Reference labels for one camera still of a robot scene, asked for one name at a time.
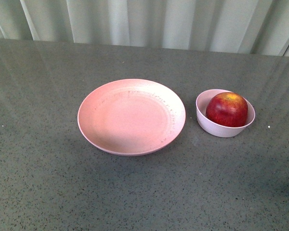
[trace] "speckled countertop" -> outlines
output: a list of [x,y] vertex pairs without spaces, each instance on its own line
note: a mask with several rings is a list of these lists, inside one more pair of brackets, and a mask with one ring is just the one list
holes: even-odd
[[[124,78],[159,82],[186,109],[144,156],[105,153],[77,125],[82,100]],[[204,90],[236,91],[254,123],[214,137]],[[0,231],[289,230],[289,58],[0,39]]]

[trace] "pink bowl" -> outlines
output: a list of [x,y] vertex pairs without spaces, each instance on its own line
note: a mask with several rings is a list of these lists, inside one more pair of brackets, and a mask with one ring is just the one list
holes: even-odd
[[224,137],[224,138],[233,137],[239,134],[241,131],[243,131],[247,126],[252,124],[252,122],[255,119],[256,114],[250,102],[248,102],[245,99],[249,108],[249,112],[248,112],[248,118],[247,118],[246,124],[244,126],[233,128],[233,127],[226,127],[226,126],[219,125],[219,124],[212,122],[205,116],[206,109],[210,100],[215,95],[222,93],[222,92],[230,92],[230,91],[221,90],[221,89],[211,89],[211,90],[206,90],[198,95],[196,99],[197,121],[199,125],[211,135]]

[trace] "white curtain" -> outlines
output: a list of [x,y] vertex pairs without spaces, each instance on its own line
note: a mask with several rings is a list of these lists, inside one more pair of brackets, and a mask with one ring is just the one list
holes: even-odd
[[289,56],[289,0],[0,0],[0,38]]

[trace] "pink plate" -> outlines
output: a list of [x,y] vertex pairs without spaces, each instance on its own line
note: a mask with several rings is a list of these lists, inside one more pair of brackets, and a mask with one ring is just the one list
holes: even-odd
[[107,83],[91,92],[78,111],[84,137],[117,155],[144,155],[172,142],[185,123],[185,108],[172,90],[143,79]]

